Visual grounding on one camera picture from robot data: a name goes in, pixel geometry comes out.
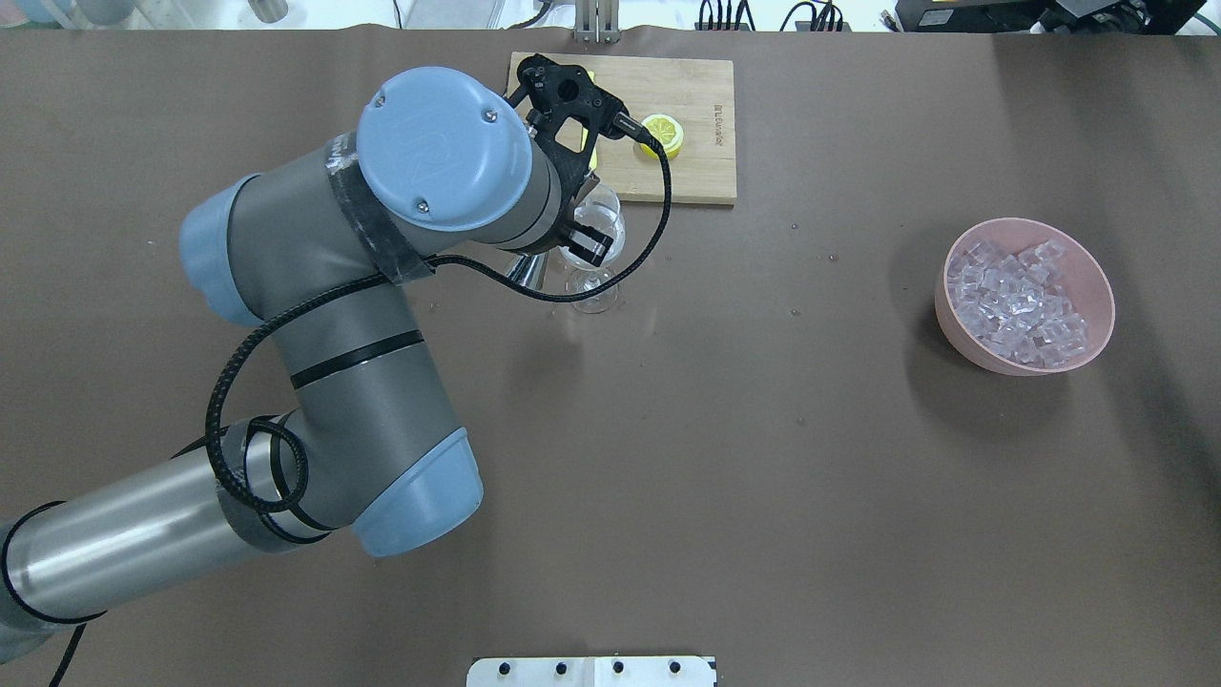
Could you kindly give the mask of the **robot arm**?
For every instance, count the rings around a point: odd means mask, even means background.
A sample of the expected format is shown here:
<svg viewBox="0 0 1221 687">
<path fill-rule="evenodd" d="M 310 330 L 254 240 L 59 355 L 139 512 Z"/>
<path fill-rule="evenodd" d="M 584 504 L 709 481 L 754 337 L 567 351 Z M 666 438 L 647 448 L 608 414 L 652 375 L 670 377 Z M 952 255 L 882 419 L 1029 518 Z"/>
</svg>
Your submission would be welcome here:
<svg viewBox="0 0 1221 687">
<path fill-rule="evenodd" d="M 527 256 L 570 183 L 507 94 L 394 74 L 355 131 L 245 176 L 179 229 L 190 284 L 247 340 L 177 455 L 2 525 L 2 661 L 144 595 L 350 530 L 416 552 L 484 503 L 403 286 L 466 240 Z"/>
</svg>

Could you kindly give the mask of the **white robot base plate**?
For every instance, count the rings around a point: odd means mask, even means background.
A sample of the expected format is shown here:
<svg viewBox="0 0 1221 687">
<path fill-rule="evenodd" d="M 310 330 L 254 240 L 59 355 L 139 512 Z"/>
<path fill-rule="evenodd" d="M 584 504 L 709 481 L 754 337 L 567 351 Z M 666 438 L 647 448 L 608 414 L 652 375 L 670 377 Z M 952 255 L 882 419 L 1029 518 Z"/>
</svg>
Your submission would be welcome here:
<svg viewBox="0 0 1221 687">
<path fill-rule="evenodd" d="M 713 656 L 484 656 L 466 686 L 718 686 Z"/>
</svg>

